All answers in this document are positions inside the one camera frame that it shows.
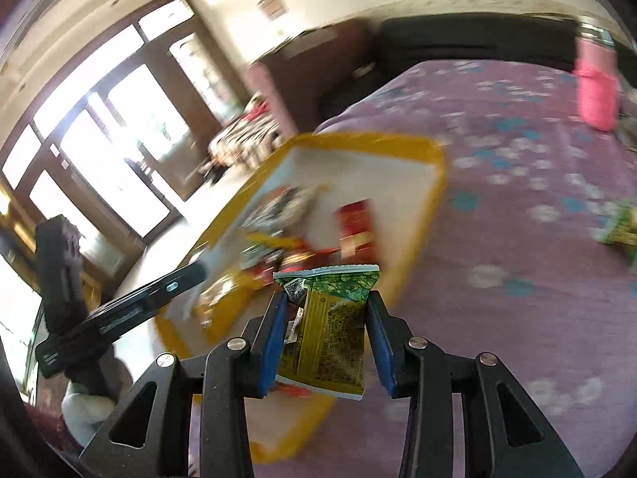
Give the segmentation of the green yellow snack packet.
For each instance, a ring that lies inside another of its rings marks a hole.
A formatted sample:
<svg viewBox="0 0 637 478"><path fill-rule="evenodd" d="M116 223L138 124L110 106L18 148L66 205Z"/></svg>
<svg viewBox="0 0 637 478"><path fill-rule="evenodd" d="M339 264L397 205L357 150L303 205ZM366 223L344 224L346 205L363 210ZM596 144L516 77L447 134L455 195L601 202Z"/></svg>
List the green yellow snack packet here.
<svg viewBox="0 0 637 478"><path fill-rule="evenodd" d="M380 277L376 264L276 272L297 306L276 380L340 398L364 396L365 304Z"/></svg>

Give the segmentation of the purple floral tablecloth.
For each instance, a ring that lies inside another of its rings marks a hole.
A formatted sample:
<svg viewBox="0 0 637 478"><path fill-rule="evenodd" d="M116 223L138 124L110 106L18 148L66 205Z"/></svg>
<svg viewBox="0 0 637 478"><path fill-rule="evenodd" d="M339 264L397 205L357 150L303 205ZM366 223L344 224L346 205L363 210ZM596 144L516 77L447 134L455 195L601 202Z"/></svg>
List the purple floral tablecloth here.
<svg viewBox="0 0 637 478"><path fill-rule="evenodd" d="M501 357L589 477L636 472L636 277L598 234L636 193L636 158L576 112L571 73L415 65L325 133L445 147L447 188L399 300L413 332Z"/></svg>

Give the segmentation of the wooden glass door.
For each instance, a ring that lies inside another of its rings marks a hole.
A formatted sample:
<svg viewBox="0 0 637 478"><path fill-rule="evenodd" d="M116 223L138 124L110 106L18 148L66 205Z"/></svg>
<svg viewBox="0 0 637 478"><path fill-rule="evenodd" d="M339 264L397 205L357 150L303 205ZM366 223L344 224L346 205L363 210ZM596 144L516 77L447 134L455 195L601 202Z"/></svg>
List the wooden glass door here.
<svg viewBox="0 0 637 478"><path fill-rule="evenodd" d="M57 215L117 269L180 217L209 143L248 93L191 0L154 0L55 74L1 150L8 205L32 229Z"/></svg>

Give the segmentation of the green snack packet on table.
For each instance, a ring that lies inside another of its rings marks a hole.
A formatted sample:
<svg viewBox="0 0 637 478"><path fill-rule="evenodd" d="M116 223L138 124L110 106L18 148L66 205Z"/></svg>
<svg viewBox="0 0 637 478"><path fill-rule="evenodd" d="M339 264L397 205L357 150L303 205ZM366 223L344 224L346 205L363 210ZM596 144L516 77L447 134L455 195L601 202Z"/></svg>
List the green snack packet on table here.
<svg viewBox="0 0 637 478"><path fill-rule="evenodd" d="M622 249L631 269L636 270L636 206L619 202L614 214L596 235L596 241Z"/></svg>

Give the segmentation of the beige round snack packet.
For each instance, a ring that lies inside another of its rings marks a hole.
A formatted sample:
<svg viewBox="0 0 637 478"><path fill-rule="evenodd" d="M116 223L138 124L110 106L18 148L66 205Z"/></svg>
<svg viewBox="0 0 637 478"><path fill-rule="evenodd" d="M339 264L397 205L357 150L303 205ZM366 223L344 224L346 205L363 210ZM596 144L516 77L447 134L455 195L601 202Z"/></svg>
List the beige round snack packet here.
<svg viewBox="0 0 637 478"><path fill-rule="evenodd" d="M241 229L270 236L302 236L308 217L325 190L321 184L276 187L249 213Z"/></svg>

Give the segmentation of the red long snack packet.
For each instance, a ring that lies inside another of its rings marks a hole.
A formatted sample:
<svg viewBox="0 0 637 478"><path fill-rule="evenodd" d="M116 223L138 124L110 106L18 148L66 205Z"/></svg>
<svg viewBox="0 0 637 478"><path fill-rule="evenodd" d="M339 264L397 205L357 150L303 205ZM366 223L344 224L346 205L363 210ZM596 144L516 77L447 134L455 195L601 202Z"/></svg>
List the red long snack packet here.
<svg viewBox="0 0 637 478"><path fill-rule="evenodd" d="M368 200L343 205L335 212L341 260L352 264L378 264L376 236Z"/></svg>

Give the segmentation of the yellow rimmed white tray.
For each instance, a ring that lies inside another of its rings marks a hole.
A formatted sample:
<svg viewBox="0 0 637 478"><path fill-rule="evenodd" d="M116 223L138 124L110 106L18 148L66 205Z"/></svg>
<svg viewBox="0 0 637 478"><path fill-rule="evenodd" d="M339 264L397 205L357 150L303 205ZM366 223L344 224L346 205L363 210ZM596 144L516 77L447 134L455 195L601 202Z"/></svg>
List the yellow rimmed white tray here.
<svg viewBox="0 0 637 478"><path fill-rule="evenodd" d="M252 317L264 314L273 291L257 291L247 306L228 311L220 329L204 330L191 308L205 288L238 263L244 247L241 223L278 187L318 184L323 187L300 227L313 248L336 248L335 211L370 200L381 277L376 285L388 309L399 301L409 274L429 235L445 179L444 148L435 140L405 134L323 133L299 135L261 164L182 259L202 247L209 279L175 298L153 320L164 347L179 358L207 353L220 341L239 335ZM246 417L255 464L294 458L335 405L336 397L312 393L293 398L273 392L249 399Z"/></svg>

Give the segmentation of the patterned blanket daybed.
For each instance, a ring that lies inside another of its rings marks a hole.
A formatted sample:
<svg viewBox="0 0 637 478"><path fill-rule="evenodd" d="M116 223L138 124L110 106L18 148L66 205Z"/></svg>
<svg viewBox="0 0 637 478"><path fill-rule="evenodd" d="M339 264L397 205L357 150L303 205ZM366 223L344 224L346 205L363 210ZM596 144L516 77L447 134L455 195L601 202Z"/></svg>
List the patterned blanket daybed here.
<svg viewBox="0 0 637 478"><path fill-rule="evenodd" d="M285 143L279 122L260 93L250 99L244 112L208 144L208 156L218 166L254 170Z"/></svg>

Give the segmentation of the pink sleeved water bottle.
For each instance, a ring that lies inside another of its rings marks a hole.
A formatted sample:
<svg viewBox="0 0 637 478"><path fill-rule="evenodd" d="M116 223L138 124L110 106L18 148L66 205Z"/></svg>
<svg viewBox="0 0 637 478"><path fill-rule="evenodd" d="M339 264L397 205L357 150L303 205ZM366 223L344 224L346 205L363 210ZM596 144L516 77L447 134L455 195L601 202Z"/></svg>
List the pink sleeved water bottle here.
<svg viewBox="0 0 637 478"><path fill-rule="evenodd" d="M619 113L617 51L611 33L595 21L579 22L573 73L580 119L596 131L610 133Z"/></svg>

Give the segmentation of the black leather sofa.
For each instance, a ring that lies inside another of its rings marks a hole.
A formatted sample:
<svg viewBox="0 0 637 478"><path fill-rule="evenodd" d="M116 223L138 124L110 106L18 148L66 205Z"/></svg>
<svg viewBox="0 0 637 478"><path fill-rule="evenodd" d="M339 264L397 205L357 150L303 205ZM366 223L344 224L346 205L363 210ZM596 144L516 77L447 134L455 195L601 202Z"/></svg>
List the black leather sofa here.
<svg viewBox="0 0 637 478"><path fill-rule="evenodd" d="M567 16L459 13L363 21L365 42L352 72L318 100L326 121L407 69L429 61L521 62L571 71L579 23Z"/></svg>

